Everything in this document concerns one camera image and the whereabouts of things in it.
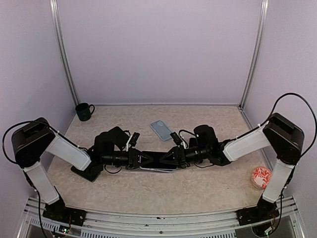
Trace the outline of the white-edged black smartphone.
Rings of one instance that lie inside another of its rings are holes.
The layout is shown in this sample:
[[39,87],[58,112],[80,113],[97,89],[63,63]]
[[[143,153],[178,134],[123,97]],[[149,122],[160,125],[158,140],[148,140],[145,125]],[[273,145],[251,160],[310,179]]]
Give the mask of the white-edged black smartphone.
[[159,161],[160,157],[162,157],[165,152],[155,152],[155,151],[143,151],[143,153],[147,156],[150,156],[153,158],[153,161],[141,166],[142,169],[149,169],[149,170],[176,170],[177,166],[176,165],[171,165],[171,164],[163,164]]

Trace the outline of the lavender phone case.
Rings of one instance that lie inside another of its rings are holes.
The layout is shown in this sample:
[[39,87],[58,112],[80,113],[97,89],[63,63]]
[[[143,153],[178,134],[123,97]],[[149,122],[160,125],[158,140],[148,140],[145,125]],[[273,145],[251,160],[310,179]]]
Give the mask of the lavender phone case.
[[142,167],[140,167],[140,169],[145,171],[159,172],[159,173],[172,173],[176,170],[176,169],[156,169],[156,168],[142,168]]

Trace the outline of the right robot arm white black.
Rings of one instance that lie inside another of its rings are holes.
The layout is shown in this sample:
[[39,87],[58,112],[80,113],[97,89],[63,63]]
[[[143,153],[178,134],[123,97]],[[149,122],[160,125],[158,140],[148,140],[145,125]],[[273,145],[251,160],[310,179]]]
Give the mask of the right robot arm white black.
[[255,151],[270,148],[276,155],[276,163],[268,185],[262,193],[262,201],[253,209],[258,220],[272,213],[295,166],[302,156],[304,132],[279,113],[272,114],[267,121],[234,139],[219,141],[215,130],[206,124],[194,129],[196,145],[173,147],[159,161],[187,168],[190,164],[209,160],[216,166],[227,166]]

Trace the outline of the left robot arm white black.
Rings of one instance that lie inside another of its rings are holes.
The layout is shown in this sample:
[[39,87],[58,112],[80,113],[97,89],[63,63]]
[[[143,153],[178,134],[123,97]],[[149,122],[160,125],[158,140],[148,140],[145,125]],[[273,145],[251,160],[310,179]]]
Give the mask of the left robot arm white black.
[[50,205],[50,213],[60,221],[66,220],[69,209],[59,202],[60,194],[41,163],[42,154],[49,153],[66,161],[74,173],[90,182],[97,179],[106,165],[133,170],[154,161],[152,156],[133,148],[133,137],[119,127],[96,136],[94,145],[86,150],[61,135],[45,118],[21,122],[19,126],[11,137],[15,161]]

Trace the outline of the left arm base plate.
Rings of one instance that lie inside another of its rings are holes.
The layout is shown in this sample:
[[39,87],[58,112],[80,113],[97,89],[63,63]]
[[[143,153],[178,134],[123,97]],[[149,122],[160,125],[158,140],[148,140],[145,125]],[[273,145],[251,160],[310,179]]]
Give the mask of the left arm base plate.
[[85,210],[70,208],[62,202],[46,204],[43,217],[69,225],[83,226],[87,212]]

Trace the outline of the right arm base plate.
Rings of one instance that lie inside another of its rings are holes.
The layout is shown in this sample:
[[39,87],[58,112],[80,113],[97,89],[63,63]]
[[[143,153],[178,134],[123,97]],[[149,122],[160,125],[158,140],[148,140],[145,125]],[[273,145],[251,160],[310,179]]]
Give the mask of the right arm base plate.
[[236,211],[240,226],[252,223],[262,222],[279,216],[276,203],[268,205],[257,205],[249,208],[243,208]]

